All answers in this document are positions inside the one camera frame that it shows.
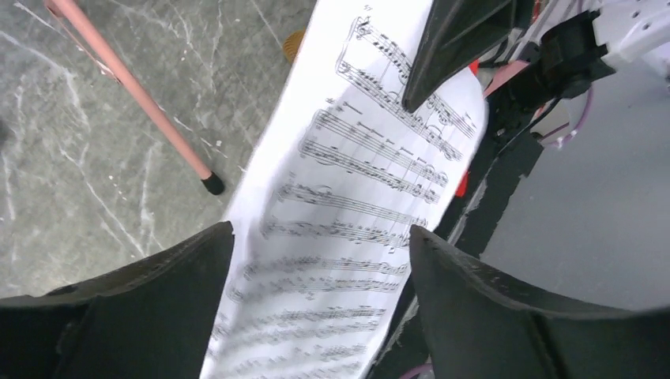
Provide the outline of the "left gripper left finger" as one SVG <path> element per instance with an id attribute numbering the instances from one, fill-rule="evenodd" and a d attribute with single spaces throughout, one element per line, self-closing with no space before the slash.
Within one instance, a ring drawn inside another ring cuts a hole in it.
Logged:
<path id="1" fill-rule="evenodd" d="M 101 276 L 4 298 L 2 377 L 198 377 L 234 243 L 219 222 Z"/>

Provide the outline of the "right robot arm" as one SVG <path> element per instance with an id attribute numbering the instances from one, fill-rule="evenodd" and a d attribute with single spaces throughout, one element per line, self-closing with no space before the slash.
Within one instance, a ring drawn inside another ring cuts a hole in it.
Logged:
<path id="1" fill-rule="evenodd" d="M 418 109 L 445 81 L 501 43 L 513 28 L 529 25 L 530 1 L 434 1 L 402 96 Z M 610 2 L 588 9 L 545 32 L 537 59 L 498 89 L 487 131 L 510 142 L 530 130 L 530 118 L 551 100 L 573 99 L 669 41 L 667 1 Z"/>

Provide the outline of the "pink music stand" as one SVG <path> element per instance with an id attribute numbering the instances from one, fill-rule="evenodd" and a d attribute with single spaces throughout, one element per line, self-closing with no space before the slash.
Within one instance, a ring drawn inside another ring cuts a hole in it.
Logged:
<path id="1" fill-rule="evenodd" d="M 200 156 L 191 148 L 190 144 L 173 126 L 166 114 L 130 72 L 123 60 L 116 54 L 78 4 L 71 0 L 45 1 L 44 4 L 58 23 L 62 23 L 64 19 L 69 21 L 80 36 L 76 37 L 67 29 L 66 33 L 68 36 L 79 47 L 83 47 L 81 42 L 85 41 L 92 48 L 92 51 L 84 50 L 84 52 L 100 67 L 104 75 L 114 78 L 136 100 L 160 132 L 196 172 L 208 192 L 215 196 L 221 195 L 225 191 L 224 181 L 209 169 Z"/>

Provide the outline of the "white sheet music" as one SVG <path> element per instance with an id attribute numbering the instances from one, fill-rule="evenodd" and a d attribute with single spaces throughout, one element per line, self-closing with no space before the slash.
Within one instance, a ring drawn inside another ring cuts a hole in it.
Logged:
<path id="1" fill-rule="evenodd" d="M 364 378 L 486 124 L 462 69 L 401 103 L 429 1 L 320 1 L 228 206 L 235 245 L 203 378 Z"/>

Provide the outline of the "gold toy microphone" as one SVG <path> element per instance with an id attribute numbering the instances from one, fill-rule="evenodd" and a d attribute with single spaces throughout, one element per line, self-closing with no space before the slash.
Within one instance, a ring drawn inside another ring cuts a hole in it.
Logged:
<path id="1" fill-rule="evenodd" d="M 299 52 L 305 32 L 305 29 L 293 32 L 290 36 L 287 37 L 282 45 L 284 56 L 291 65 L 295 61 L 296 55 Z"/>

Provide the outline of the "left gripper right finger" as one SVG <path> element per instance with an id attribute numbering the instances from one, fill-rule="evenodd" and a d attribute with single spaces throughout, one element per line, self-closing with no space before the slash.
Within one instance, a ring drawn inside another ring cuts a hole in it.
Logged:
<path id="1" fill-rule="evenodd" d="M 437 378 L 666 378 L 669 310 L 558 295 L 410 231 L 412 282 Z"/>

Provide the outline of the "red sheet music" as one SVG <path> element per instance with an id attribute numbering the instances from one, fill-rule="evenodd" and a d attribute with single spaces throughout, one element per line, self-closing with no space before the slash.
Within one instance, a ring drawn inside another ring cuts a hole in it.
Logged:
<path id="1" fill-rule="evenodd" d="M 472 63 L 469 64 L 469 69 L 472 72 L 473 75 L 476 75 L 478 70 L 479 70 L 479 61 L 475 60 Z M 467 188 L 467 183 L 468 183 L 468 178 L 469 178 L 469 172 L 466 171 L 461 178 L 461 182 L 455 192 L 455 197 L 463 197 L 466 194 L 466 188 Z"/>

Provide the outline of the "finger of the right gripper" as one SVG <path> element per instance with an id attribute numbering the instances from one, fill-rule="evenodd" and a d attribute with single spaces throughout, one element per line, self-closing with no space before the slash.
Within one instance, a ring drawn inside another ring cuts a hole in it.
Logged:
<path id="1" fill-rule="evenodd" d="M 402 107 L 412 113 L 447 80 L 499 45 L 514 27 L 513 0 L 432 2 Z"/>

